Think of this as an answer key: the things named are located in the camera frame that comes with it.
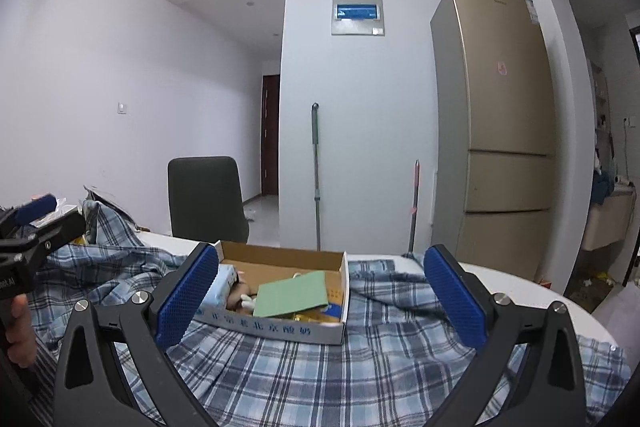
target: blue window panel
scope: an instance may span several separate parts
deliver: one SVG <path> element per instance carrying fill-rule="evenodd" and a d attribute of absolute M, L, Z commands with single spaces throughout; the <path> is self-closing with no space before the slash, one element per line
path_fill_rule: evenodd
<path fill-rule="evenodd" d="M 378 19 L 378 7 L 375 4 L 338 4 L 336 18 L 376 20 Z"/>

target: refrigerator label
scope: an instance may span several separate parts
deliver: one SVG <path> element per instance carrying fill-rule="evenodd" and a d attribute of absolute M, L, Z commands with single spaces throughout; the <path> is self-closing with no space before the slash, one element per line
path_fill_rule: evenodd
<path fill-rule="evenodd" d="M 529 16 L 531 17 L 531 23 L 540 26 L 540 20 L 538 19 L 538 12 L 533 4 L 533 0 L 525 0 L 527 8 L 529 9 Z"/>

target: metal screw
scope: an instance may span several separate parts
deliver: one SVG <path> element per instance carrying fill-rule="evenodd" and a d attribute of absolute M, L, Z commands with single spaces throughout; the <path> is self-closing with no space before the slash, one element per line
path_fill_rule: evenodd
<path fill-rule="evenodd" d="M 556 313 L 566 313 L 566 305 L 560 301 L 553 301 L 551 303 L 551 309 Z"/>
<path fill-rule="evenodd" d="M 89 307 L 89 301 L 87 299 L 80 299 L 78 302 L 76 302 L 74 309 L 77 312 L 83 312 L 88 307 Z"/>
<path fill-rule="evenodd" d="M 497 293 L 494 295 L 494 301 L 496 304 L 500 304 L 500 306 L 508 306 L 511 304 L 511 299 L 506 293 Z"/>
<path fill-rule="evenodd" d="M 131 296 L 131 301 L 133 302 L 133 304 L 142 304 L 144 302 L 146 302 L 146 300 L 149 298 L 149 294 L 145 291 L 142 292 L 135 292 L 132 296 Z"/>

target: white table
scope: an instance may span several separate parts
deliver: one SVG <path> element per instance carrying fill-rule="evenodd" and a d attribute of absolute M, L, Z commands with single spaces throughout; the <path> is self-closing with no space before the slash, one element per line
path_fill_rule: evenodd
<path fill-rule="evenodd" d="M 191 241 L 190 239 L 181 239 L 179 237 L 160 235 L 152 232 L 138 232 L 138 237 L 146 245 L 162 248 L 174 255 L 188 255 L 198 243 L 197 241 Z M 417 274 L 423 273 L 422 267 L 420 267 L 418 263 L 397 255 L 348 254 L 348 259 L 350 261 L 389 259 L 394 261 L 396 271 Z M 475 266 L 473 264 L 463 263 L 462 267 L 466 271 L 476 274 L 482 284 L 484 284 L 487 290 L 489 290 L 489 293 L 506 293 L 516 304 L 546 309 L 553 301 L 564 302 L 567 309 L 569 309 L 576 333 L 601 342 L 607 342 L 615 346 L 618 345 L 609 331 L 607 331 L 596 319 L 580 308 L 576 303 L 558 295 L 556 292 L 508 273 L 498 272 L 496 270 Z"/>

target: refrigerator door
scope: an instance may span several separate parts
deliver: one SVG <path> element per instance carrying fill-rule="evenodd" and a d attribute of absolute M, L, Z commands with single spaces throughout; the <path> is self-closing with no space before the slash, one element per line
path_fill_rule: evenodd
<path fill-rule="evenodd" d="M 456 259 L 533 280 L 546 250 L 549 227 L 546 211 L 466 214 Z"/>
<path fill-rule="evenodd" d="M 471 152 L 468 166 L 467 212 L 546 210 L 552 205 L 552 158 Z"/>
<path fill-rule="evenodd" d="M 454 0 L 462 35 L 471 150 L 555 152 L 545 41 L 527 0 Z"/>

